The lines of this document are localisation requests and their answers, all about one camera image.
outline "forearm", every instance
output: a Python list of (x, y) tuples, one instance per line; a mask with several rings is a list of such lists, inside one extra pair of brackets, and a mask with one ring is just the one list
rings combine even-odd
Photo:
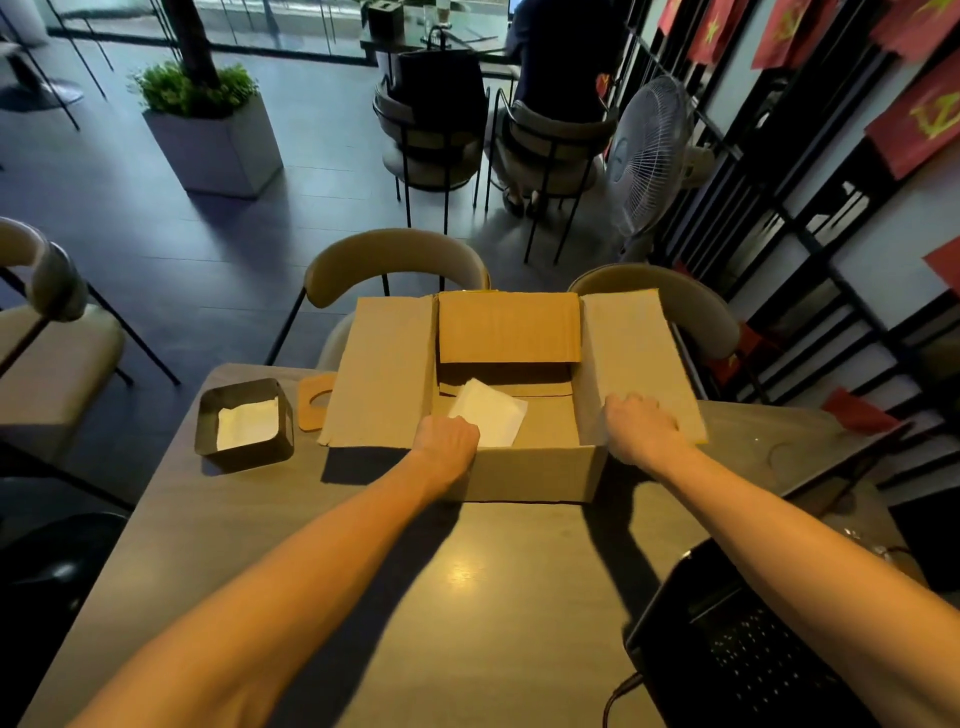
[(411, 453), (309, 523), (147, 644), (74, 725), (263, 724), (423, 508), (430, 476)]
[(960, 617), (938, 596), (700, 451), (668, 487), (751, 587), (889, 725), (960, 719)]

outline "fan grille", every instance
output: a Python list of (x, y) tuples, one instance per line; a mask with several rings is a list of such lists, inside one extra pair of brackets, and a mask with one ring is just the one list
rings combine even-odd
[(607, 168), (615, 222), (623, 234), (652, 226), (670, 207), (689, 137), (686, 91), (673, 77), (654, 79), (631, 99)]

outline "glass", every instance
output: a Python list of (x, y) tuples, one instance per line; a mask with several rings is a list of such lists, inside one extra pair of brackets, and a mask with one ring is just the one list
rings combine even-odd
[(450, 27), (450, 0), (437, 0), (437, 20), (441, 28)]

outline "white paper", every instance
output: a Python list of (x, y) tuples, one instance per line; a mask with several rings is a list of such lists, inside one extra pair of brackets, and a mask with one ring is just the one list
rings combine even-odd
[(217, 450), (239, 448), (272, 440), (279, 432), (277, 397), (241, 404), (217, 413)]
[(514, 443), (527, 414), (527, 402), (497, 392), (479, 379), (467, 382), (450, 408), (450, 417), (462, 417), (480, 428), (481, 448), (508, 448)]

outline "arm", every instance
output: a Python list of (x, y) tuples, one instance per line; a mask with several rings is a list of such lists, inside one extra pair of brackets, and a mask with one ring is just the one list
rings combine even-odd
[(523, 46), (530, 40), (536, 4), (536, 0), (523, 0), (516, 6), (514, 22), (510, 26), (510, 31), (507, 32), (507, 46), (504, 49), (507, 59), (512, 63), (522, 61)]
[(413, 449), (389, 473), (144, 646), (71, 727), (263, 725), (407, 523), (467, 471), (479, 438), (462, 418), (425, 418)]
[(960, 724), (960, 613), (688, 444), (655, 400), (610, 396), (606, 418), (618, 459), (660, 477), (883, 725)]

